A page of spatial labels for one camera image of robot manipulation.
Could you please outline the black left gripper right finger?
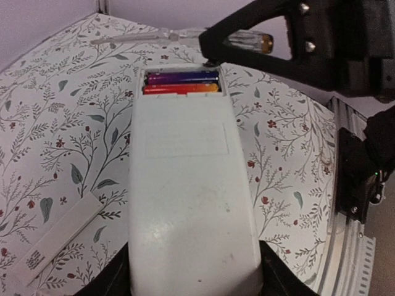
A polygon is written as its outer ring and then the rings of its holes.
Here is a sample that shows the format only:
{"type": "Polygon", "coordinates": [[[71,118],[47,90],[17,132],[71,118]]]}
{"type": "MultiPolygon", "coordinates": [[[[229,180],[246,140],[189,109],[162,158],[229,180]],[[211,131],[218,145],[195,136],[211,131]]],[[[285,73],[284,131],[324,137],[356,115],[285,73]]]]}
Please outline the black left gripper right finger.
{"type": "Polygon", "coordinates": [[[281,258],[265,242],[259,241],[263,296],[317,296],[318,294],[300,281],[281,258]]]}

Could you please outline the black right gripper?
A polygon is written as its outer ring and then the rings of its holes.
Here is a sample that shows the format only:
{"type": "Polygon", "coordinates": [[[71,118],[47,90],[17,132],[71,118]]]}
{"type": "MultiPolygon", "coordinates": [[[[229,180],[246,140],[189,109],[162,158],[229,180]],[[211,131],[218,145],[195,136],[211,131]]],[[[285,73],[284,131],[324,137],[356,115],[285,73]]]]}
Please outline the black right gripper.
{"type": "Polygon", "coordinates": [[[231,63],[347,97],[394,97],[394,1],[252,1],[199,35],[208,66],[231,63]],[[291,58],[272,56],[284,17],[291,58]]]}

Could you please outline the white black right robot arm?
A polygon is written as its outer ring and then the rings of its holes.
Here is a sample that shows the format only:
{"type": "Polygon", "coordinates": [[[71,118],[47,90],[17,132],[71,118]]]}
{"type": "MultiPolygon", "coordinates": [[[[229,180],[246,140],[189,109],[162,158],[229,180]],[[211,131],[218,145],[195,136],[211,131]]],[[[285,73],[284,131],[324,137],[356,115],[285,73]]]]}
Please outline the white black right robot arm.
{"type": "MultiPolygon", "coordinates": [[[[199,35],[209,66],[231,63],[346,97],[394,101],[393,1],[253,1],[199,35]],[[233,45],[230,36],[283,16],[292,57],[233,45]]],[[[394,109],[368,118],[365,139],[337,135],[337,211],[364,223],[394,171],[394,109]]]]}

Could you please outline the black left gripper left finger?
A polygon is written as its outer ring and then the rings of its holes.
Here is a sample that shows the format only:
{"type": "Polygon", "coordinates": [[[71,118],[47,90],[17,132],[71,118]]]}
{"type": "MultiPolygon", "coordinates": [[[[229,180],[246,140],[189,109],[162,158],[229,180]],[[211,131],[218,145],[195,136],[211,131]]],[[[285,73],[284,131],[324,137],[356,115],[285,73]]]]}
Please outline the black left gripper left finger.
{"type": "Polygon", "coordinates": [[[93,247],[89,251],[98,273],[94,273],[90,261],[84,270],[76,268],[70,274],[81,282],[81,289],[75,295],[131,295],[128,244],[113,252],[109,252],[107,244],[102,244],[100,251],[93,247]]]}

